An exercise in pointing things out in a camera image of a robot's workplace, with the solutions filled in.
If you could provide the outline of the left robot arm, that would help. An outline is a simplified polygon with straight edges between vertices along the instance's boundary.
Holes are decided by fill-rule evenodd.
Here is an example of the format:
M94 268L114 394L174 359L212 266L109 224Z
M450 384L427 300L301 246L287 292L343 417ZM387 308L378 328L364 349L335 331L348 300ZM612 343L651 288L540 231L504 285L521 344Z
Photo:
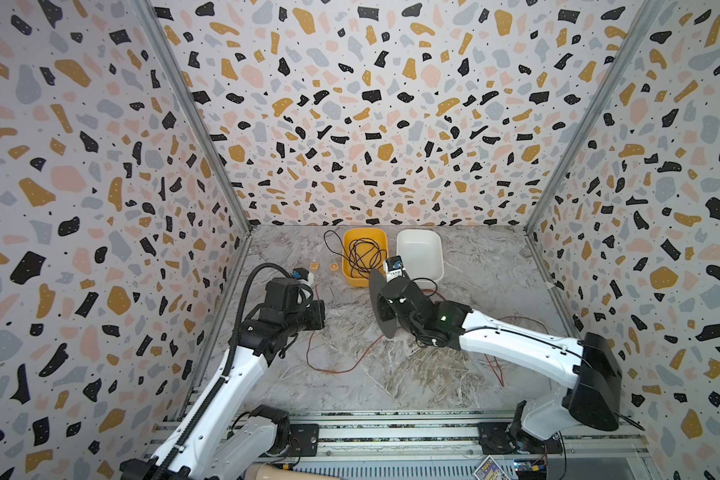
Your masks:
M233 332L219 366L168 439L147 459L120 466L124 479L238 479L262 456L291 450L290 419L278 408L241 407L275 360L303 331L325 326L314 274L275 263L256 266L238 302Z

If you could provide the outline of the black cable spool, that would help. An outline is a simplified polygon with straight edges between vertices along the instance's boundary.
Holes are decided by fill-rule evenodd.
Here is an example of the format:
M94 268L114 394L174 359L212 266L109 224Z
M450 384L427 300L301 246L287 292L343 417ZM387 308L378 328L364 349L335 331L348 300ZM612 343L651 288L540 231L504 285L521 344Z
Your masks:
M380 270L370 272L369 293L373 313L382 334L391 339L396 334L398 323L389 301L382 296L382 290L386 284L386 276Z

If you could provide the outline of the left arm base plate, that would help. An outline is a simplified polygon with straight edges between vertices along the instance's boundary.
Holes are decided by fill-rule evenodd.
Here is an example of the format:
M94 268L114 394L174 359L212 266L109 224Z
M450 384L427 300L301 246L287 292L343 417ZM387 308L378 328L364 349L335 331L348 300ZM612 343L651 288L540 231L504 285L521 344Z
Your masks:
M319 439L320 426L317 423L297 423L288 427L277 427L274 445L263 456L284 457L293 461L298 458L315 457Z

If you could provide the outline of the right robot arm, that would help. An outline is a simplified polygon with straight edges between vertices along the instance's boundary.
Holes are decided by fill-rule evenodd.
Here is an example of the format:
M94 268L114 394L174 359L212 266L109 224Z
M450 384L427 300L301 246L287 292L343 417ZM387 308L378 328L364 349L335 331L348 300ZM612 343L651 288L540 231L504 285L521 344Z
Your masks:
M528 450L575 426L618 429L623 374L604 337L544 335L462 303L433 301L414 281L388 280L380 272L370 280L369 292L374 316L387 337L403 329L425 347L494 356L556 383L546 395L518 403L506 429L513 446Z

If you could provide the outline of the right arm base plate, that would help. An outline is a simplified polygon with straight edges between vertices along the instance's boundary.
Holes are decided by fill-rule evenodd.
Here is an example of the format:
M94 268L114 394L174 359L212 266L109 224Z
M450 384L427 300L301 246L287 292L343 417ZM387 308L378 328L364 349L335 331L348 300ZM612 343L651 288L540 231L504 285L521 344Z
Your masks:
M548 440L538 440L520 431L513 435L509 422L481 422L477 424L478 444L484 455L562 454L563 446L557 434Z

